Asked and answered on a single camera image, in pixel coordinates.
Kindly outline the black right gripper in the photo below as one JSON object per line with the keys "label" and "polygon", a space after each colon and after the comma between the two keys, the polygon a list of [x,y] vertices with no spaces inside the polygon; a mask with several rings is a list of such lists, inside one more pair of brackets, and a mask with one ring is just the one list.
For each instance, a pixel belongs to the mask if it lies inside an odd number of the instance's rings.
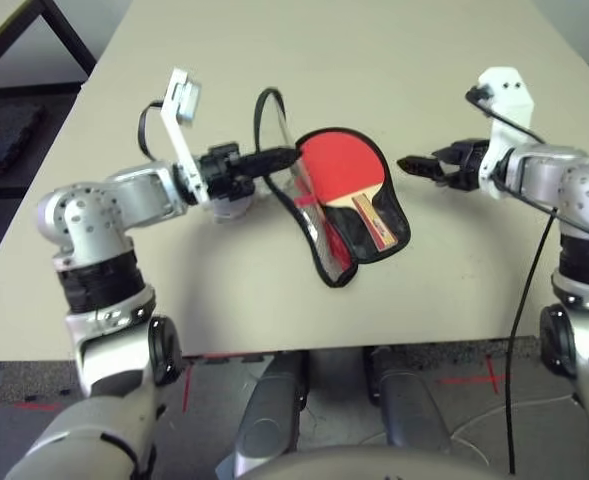
{"label": "black right gripper", "polygon": [[[488,150],[487,139],[466,139],[432,152],[432,157],[410,155],[396,161],[406,174],[427,178],[433,182],[444,181],[449,188],[470,192],[479,188],[479,170]],[[444,175],[440,162],[457,167]]]}

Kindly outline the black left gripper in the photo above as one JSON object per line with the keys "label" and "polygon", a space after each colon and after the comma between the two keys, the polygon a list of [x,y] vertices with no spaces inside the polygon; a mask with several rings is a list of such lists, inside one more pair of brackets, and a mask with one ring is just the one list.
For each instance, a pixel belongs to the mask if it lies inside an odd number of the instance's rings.
{"label": "black left gripper", "polygon": [[248,175],[271,175],[290,168],[298,160],[298,150],[277,147],[241,158],[235,142],[214,146],[198,159],[201,177],[212,200],[241,200],[255,193]]}

